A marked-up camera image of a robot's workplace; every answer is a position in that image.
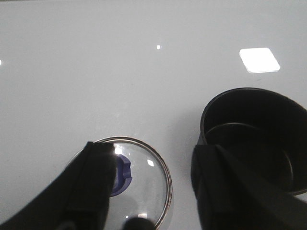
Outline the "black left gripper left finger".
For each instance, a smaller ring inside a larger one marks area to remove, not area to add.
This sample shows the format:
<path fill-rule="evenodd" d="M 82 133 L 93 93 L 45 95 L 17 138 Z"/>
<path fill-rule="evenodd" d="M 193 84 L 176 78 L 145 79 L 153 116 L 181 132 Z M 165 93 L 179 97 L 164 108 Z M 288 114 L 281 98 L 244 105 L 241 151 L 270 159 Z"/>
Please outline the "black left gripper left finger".
<path fill-rule="evenodd" d="M 2 230 L 102 230 L 116 175 L 110 143 L 88 142 L 66 169 Z"/>

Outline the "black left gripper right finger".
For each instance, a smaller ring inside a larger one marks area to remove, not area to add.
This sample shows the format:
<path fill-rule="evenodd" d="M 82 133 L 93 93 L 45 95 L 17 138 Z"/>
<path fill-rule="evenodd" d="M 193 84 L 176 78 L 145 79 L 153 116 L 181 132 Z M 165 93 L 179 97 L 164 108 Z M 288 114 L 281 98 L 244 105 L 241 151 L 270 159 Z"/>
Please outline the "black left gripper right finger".
<path fill-rule="evenodd" d="M 191 181 L 203 230 L 305 230 L 307 205 L 216 145 L 196 145 Z"/>

